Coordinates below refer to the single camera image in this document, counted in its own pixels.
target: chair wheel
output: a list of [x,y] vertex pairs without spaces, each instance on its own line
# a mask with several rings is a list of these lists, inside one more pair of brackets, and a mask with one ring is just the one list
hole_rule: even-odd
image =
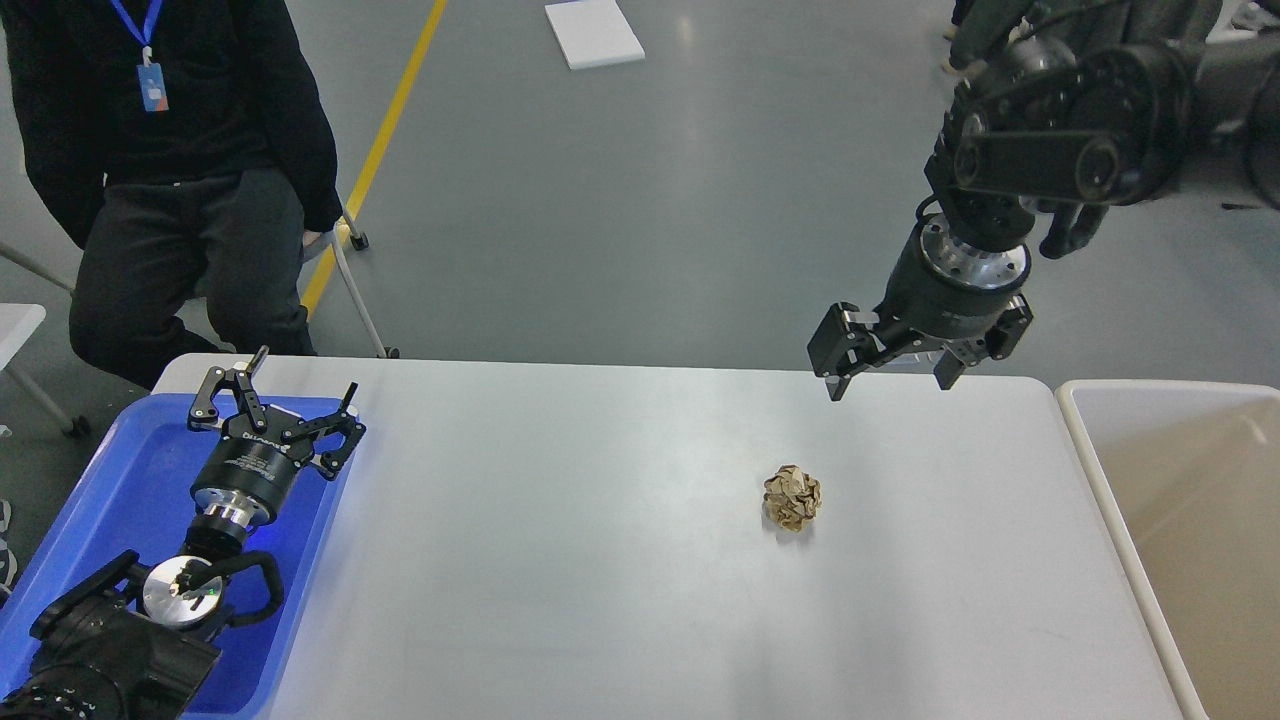
[[77,415],[72,418],[72,427],[63,430],[63,434],[69,438],[82,438],[88,437],[91,428],[88,425],[88,418],[84,415]]

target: white table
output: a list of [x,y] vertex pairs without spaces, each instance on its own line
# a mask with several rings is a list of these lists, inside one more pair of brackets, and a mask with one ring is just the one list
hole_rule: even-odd
[[4,370],[6,375],[13,378],[18,387],[40,404],[45,413],[59,424],[63,434],[81,437],[88,433],[88,421],[83,416],[69,418],[31,375],[18,368],[9,366],[9,361],[31,340],[32,333],[36,332],[36,328],[44,320],[45,309],[40,305],[0,302],[0,370]]
[[[369,434],[274,720],[1179,717],[1038,382],[832,404],[805,373],[271,357],[255,384],[348,380]],[[823,483],[800,536],[760,511],[787,462]]]

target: black jacket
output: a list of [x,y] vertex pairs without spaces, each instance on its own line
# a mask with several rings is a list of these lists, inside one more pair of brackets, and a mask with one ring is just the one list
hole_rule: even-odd
[[[141,28],[148,0],[124,0]],[[166,0],[151,37],[169,110],[142,106],[142,46],[110,0],[0,0],[27,176],[84,246],[108,183],[278,165],[328,231],[342,214],[333,129],[283,0]]]

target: blue tray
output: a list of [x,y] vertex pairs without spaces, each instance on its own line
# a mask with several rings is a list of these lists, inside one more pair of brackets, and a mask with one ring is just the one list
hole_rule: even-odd
[[[84,470],[67,505],[22,575],[13,597],[0,609],[0,696],[29,676],[38,642],[29,635],[40,612],[64,592],[125,550],[154,565],[177,553],[195,505],[188,488],[218,441],[216,432],[187,430],[189,395],[154,395],[120,413]],[[315,418],[333,413],[337,398],[264,398]],[[223,416],[234,413],[221,397]],[[326,438],[329,450],[340,438]],[[284,671],[293,644],[316,557],[324,546],[346,469],[325,482],[303,469],[279,519],[260,528],[246,550],[275,555],[285,601],[268,621],[229,628],[214,644],[221,660],[183,714],[188,720],[248,720],[266,707]],[[266,602],[261,574],[246,573],[228,587],[227,598],[239,611]]]

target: yellow floor line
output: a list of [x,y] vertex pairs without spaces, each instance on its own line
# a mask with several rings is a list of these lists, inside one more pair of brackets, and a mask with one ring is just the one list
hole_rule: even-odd
[[[444,6],[448,4],[449,0],[435,0],[431,14],[426,18],[426,24],[422,26],[422,33],[417,37],[413,54],[410,55],[408,65],[404,67],[404,74],[401,76],[399,86],[396,87],[396,95],[392,96],[392,104],[387,108],[387,115],[383,117],[381,127],[378,128],[378,137],[374,138],[374,146],[369,150],[369,156],[365,158],[365,165],[360,170],[360,177],[356,178],[356,187],[352,188],[351,196],[347,197],[347,211],[351,213],[352,219],[360,215],[360,208],[364,206],[365,197],[369,196],[369,187],[374,184],[378,168],[381,167],[383,158],[387,155],[387,147],[392,143],[392,136],[396,135],[396,126],[399,124],[401,114],[404,111],[408,96],[413,91],[413,83],[417,82],[417,73],[422,68],[422,59],[426,58],[426,50],[431,46],[431,37],[435,36],[435,28],[440,24],[440,15],[444,14]],[[307,283],[306,292],[302,293],[302,306],[307,309],[308,320],[315,314],[316,305],[320,304],[320,296],[324,295],[325,287],[329,286],[334,264],[333,250],[325,250],[324,255],[320,256],[320,264],[316,265],[316,272],[311,275],[311,282]]]

